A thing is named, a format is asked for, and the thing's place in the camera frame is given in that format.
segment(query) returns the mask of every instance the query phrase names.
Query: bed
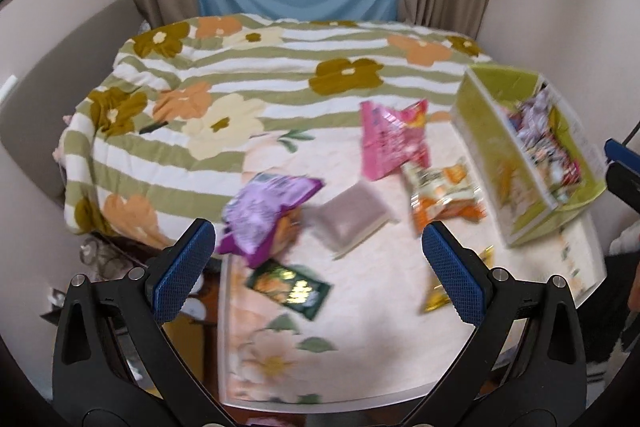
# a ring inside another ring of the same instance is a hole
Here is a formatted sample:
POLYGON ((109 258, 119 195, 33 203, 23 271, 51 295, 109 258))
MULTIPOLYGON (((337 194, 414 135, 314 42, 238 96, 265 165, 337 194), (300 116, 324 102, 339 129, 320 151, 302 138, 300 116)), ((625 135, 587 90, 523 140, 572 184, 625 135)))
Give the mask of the bed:
POLYGON ((256 172, 359 128, 363 100, 426 98, 430 119, 448 118, 466 65, 489 60, 464 36, 400 23, 238 14, 137 35, 141 21, 120 0, 66 38, 7 100, 0 139, 70 230, 155 249, 196 217, 220 223, 256 172), (65 190, 50 152, 74 109, 65 190))

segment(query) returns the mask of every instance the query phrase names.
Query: box of snacks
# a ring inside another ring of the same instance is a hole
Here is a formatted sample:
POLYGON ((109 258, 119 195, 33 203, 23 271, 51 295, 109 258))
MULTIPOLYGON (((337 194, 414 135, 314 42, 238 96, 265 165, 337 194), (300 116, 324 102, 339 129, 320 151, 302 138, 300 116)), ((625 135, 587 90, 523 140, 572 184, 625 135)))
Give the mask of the box of snacks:
POLYGON ((452 118, 508 245, 558 229, 606 188, 604 155, 538 73, 494 64, 468 68, 452 118))

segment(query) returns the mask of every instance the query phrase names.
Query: leaf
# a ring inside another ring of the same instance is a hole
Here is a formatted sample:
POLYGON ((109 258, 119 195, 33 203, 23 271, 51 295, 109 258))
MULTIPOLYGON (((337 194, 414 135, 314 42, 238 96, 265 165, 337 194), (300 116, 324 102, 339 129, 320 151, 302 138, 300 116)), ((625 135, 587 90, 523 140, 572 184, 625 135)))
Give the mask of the leaf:
POLYGON ((158 129, 162 129, 162 127, 164 127, 165 125, 169 125, 169 122, 153 123, 151 125, 147 125, 146 127, 143 127, 142 129, 140 129, 140 131, 138 131, 138 134, 148 134, 158 129))
POLYGON ((309 279, 315 279, 318 282, 322 282, 322 277, 311 270, 308 266, 304 266, 302 264, 292 264, 289 267, 293 271, 298 272, 300 275, 304 275, 305 277, 309 277, 309 279))
POLYGON ((302 351, 311 351, 312 353, 324 353, 325 351, 338 351, 337 347, 329 341, 320 337, 309 337, 303 340, 297 346, 302 351))
POLYGON ((300 334, 300 331, 296 327, 295 323, 286 313, 283 313, 282 315, 274 318, 269 324, 267 324, 267 327, 265 327, 264 329, 273 331, 293 331, 296 335, 300 334))
POLYGON ((293 142, 283 140, 282 138, 278 138, 278 142, 282 143, 284 147, 287 148, 287 151, 289 151, 291 154, 298 151, 298 146, 293 142))
POLYGON ((322 403, 322 397, 319 394, 298 395, 298 404, 300 405, 313 405, 316 403, 322 403))
POLYGON ((311 136, 310 134, 306 134, 304 131, 300 131, 300 129, 292 129, 287 134, 283 134, 280 138, 289 138, 292 140, 300 140, 300 141, 311 141, 315 140, 315 136, 311 136))

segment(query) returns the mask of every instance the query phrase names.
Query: person's hand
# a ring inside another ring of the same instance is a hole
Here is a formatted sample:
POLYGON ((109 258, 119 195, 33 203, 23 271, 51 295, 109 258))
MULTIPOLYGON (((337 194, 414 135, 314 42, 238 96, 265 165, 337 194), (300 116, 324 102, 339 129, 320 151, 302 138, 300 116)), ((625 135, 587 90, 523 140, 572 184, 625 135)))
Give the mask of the person's hand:
POLYGON ((631 288, 631 294, 628 300, 629 309, 633 312, 640 312, 640 263, 636 269, 636 279, 631 288))

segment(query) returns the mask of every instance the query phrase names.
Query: yellow wrapper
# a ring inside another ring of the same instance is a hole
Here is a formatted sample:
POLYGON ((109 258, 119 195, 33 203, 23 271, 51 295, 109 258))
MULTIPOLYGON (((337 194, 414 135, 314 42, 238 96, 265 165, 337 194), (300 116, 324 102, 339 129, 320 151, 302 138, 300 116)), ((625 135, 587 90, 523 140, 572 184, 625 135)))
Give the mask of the yellow wrapper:
MULTIPOLYGON (((492 269, 494 267, 494 247, 486 248, 480 255, 480 259, 484 262, 487 268, 492 269)), ((447 292, 438 280, 436 276, 433 276, 429 284, 429 292, 427 298, 422 305, 422 313, 432 312, 438 308, 442 308, 451 302, 447 292)))

